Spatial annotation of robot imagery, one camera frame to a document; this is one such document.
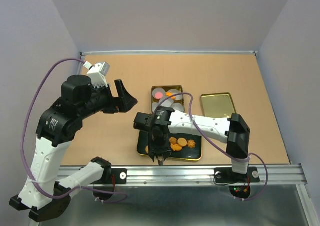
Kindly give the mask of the pink round cookie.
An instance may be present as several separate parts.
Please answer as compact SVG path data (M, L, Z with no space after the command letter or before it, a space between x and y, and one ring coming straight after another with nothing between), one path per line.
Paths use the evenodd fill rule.
M157 99L160 99L160 98L162 98L164 95L163 95L163 93L162 92L156 92L155 93L155 97L157 98Z

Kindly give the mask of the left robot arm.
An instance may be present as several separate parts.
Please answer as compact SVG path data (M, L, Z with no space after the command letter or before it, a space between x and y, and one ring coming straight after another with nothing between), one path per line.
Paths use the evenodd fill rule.
M101 157L75 174L58 179L62 159L84 119L98 112L125 113L137 104L121 80L115 85L117 96L106 85L95 87L86 75L72 75L63 82L61 96L40 117L34 158L22 191L9 201L13 208L29 210L30 219L43 222L61 216L71 199L83 189L91 190L93 183L115 183L111 163Z

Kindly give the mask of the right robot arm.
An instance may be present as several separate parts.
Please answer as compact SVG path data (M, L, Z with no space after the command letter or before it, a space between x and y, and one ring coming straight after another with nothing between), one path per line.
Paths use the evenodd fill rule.
M172 134L196 135L213 146L212 139L226 144L226 151L216 149L231 159L232 179L241 181L248 175L250 128L237 113L230 118L211 118L159 106L152 114L138 112L133 127L147 133L148 154L153 161L170 157Z

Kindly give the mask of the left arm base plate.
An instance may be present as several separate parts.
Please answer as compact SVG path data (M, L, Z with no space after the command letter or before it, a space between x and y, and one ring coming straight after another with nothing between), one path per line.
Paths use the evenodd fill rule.
M105 169L101 178L91 184L126 184L128 170L124 167Z

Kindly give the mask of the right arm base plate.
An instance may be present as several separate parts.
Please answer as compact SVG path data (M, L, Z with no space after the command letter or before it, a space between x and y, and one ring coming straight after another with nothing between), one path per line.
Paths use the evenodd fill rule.
M214 169L215 181L218 184L260 182L260 175L256 167L250 166L246 174L235 173L231 167L218 167Z

